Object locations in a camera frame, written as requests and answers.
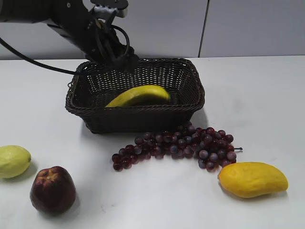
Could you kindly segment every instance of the table surface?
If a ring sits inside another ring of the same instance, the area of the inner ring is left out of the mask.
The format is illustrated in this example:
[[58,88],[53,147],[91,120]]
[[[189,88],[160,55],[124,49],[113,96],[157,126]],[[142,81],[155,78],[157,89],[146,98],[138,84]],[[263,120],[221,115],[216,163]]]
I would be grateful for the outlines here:
[[[25,61],[0,61],[0,145],[20,145],[33,163],[19,177],[0,180],[1,229],[286,229],[304,228],[305,56],[190,59],[206,91],[192,122],[234,136],[237,161],[282,170],[284,193],[234,198],[217,174],[195,160],[151,159],[114,172],[110,162],[135,134],[93,135],[65,110],[72,76]],[[41,61],[74,70],[84,60]],[[36,173],[62,166],[77,200],[65,214],[38,213],[29,199]]]

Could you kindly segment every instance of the bunch of grapes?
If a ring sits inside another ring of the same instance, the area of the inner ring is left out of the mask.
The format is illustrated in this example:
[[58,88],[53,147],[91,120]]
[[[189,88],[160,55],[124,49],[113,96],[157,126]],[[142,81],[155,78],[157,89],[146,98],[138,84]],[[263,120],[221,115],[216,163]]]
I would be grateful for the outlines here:
[[122,171],[152,156],[162,159],[164,155],[171,155],[173,159],[196,158],[200,168],[212,171],[218,166],[236,163],[235,150],[242,148],[234,148],[233,139],[224,130],[195,128],[186,122],[175,131],[147,132],[136,137],[135,145],[127,145],[112,156],[113,168]]

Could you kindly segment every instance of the yellow mango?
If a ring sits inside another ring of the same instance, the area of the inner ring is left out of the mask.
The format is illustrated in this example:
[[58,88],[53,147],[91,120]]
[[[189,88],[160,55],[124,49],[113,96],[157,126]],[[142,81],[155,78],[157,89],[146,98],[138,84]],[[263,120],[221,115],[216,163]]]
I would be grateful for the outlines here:
[[288,189],[285,175],[261,162],[241,162],[223,167],[218,174],[221,186],[242,198],[253,198]]

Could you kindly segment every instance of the apple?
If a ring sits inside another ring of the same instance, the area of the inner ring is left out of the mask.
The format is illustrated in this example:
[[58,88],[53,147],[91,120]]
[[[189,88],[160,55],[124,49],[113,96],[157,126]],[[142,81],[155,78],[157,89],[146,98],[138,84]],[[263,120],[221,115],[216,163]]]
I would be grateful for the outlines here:
[[72,177],[60,166],[39,171],[30,191],[32,205],[47,214],[65,212],[73,205],[75,197]]

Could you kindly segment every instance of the wicker basket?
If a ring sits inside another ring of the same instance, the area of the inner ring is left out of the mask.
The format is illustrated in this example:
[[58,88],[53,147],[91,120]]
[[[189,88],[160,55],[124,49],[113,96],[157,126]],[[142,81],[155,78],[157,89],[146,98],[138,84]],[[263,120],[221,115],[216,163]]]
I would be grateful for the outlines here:
[[[78,72],[103,71],[105,66],[81,64]],[[120,93],[140,85],[164,87],[171,100],[165,105],[105,108]],[[109,70],[95,76],[74,76],[66,97],[68,112],[81,117],[92,133],[171,130],[191,119],[204,105],[198,72],[186,59],[141,59],[134,73]]]

